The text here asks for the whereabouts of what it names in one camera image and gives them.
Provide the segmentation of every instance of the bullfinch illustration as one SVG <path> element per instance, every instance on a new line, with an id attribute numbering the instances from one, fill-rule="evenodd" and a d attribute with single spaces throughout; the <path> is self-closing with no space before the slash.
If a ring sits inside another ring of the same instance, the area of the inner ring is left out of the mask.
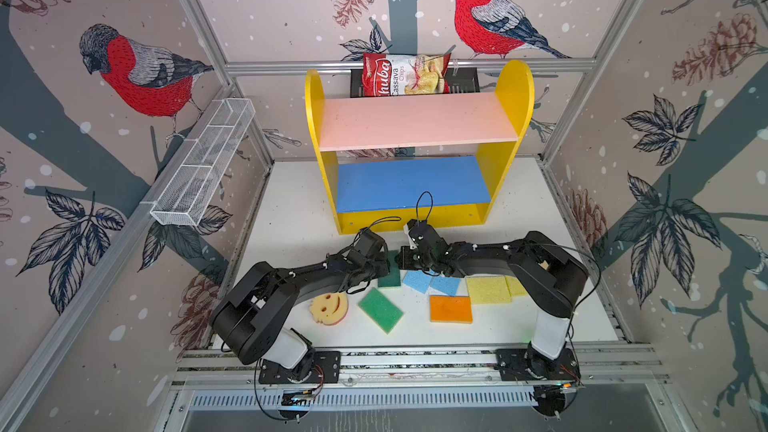
<path id="1" fill-rule="evenodd" d="M 549 46 L 547 38 L 525 18 L 525 11 L 511 0 L 456 0 L 455 24 L 459 38 L 475 51 L 472 58 L 481 53 L 504 58 L 519 49 L 539 49 L 568 58 Z"/>
<path id="2" fill-rule="evenodd" d="M 192 100 L 195 82 L 214 69 L 164 47 L 136 42 L 104 24 L 83 33 L 80 53 L 88 73 L 101 72 L 104 81 L 136 112 L 173 119 L 166 146 L 171 138 L 182 136 L 176 132 L 176 114 Z"/>

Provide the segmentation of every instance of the blue sponge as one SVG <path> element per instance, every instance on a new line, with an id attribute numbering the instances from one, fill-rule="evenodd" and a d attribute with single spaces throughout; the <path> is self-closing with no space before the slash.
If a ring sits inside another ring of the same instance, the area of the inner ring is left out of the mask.
<path id="1" fill-rule="evenodd" d="M 445 295 L 450 295 L 451 297 L 456 296 L 456 291 L 458 290 L 458 284 L 461 282 L 461 279 L 456 277 L 443 277 L 442 275 L 439 277 L 435 277 L 432 280 L 432 283 L 429 285 L 429 287 L 434 288 L 438 292 L 442 292 Z"/>
<path id="2" fill-rule="evenodd" d="M 432 282 L 432 276 L 425 274 L 424 272 L 408 271 L 405 278 L 402 280 L 403 285 L 408 285 L 413 290 L 426 294 L 429 289 L 429 284 Z"/>

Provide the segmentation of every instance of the chip bag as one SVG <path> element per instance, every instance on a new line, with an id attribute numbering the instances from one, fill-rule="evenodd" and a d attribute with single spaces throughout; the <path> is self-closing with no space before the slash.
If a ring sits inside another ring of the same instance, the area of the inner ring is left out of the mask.
<path id="1" fill-rule="evenodd" d="M 367 53 L 362 58 L 362 89 L 366 97 L 449 93 L 446 71 L 451 54 L 400 56 Z"/>

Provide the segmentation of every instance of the blue shelf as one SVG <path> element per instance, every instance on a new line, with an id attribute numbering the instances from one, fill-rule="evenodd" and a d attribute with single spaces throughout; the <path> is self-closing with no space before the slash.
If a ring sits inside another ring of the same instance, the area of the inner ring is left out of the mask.
<path id="1" fill-rule="evenodd" d="M 391 160 L 339 166 L 336 211 L 414 208 L 425 190 L 435 198 L 435 207 L 491 201 L 474 156 Z M 429 208 L 429 197 L 422 206 Z"/>

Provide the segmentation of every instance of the pink shelf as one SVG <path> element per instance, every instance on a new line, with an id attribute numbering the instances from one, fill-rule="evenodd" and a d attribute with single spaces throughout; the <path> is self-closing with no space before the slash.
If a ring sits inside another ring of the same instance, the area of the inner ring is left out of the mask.
<path id="1" fill-rule="evenodd" d="M 320 150 L 516 142 L 494 93 L 324 101 Z"/>

